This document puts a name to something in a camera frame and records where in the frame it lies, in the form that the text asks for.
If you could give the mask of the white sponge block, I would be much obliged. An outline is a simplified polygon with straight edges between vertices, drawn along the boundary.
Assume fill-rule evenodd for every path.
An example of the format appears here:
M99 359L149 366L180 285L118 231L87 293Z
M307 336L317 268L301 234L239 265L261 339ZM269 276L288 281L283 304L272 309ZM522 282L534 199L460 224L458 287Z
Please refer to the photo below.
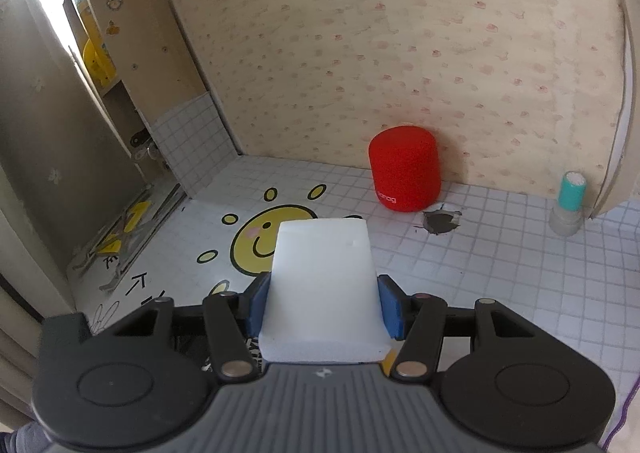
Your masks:
M269 363L381 362L390 351L366 221L280 225L258 337Z

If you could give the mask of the wooden cabinet left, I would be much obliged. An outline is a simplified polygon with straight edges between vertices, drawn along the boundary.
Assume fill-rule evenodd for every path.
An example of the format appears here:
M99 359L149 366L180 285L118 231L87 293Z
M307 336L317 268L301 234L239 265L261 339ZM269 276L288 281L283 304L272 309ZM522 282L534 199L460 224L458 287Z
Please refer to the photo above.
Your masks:
M134 107L186 194L238 155L169 0L88 0Z

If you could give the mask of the yellow item in cabinet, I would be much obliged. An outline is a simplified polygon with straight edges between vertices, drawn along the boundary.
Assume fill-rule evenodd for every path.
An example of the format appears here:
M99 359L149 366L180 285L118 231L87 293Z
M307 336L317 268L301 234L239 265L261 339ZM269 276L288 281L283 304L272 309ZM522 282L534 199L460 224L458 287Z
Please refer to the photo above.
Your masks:
M82 60L96 87L105 89L111 86L116 77L116 69L104 49L96 49L92 40L88 39L82 49Z

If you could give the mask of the red cylindrical speaker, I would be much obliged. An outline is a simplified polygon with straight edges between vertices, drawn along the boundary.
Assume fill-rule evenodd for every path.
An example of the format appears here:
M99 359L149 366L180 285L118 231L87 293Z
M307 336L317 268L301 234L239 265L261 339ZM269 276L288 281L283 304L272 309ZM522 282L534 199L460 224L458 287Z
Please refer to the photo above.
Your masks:
M390 210L417 212L435 204L442 189L437 142L418 126L386 129L368 148L376 197Z

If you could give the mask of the white cloth purple trim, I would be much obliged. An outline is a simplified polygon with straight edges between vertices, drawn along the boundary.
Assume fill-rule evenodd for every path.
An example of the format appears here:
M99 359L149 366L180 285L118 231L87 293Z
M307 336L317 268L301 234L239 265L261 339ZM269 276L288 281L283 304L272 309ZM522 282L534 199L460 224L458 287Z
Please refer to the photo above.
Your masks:
M639 355L618 371L605 369L614 381L616 402L600 446L605 452L639 451Z

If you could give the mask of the teal capped small bottle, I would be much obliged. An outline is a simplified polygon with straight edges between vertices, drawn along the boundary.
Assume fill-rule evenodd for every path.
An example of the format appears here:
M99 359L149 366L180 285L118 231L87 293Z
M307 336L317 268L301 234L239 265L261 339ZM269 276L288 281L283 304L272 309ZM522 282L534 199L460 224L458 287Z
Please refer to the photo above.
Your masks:
M567 171L564 174L549 216L549 227L556 235L570 237L580 229L584 221L582 200L586 188L587 180L582 173Z

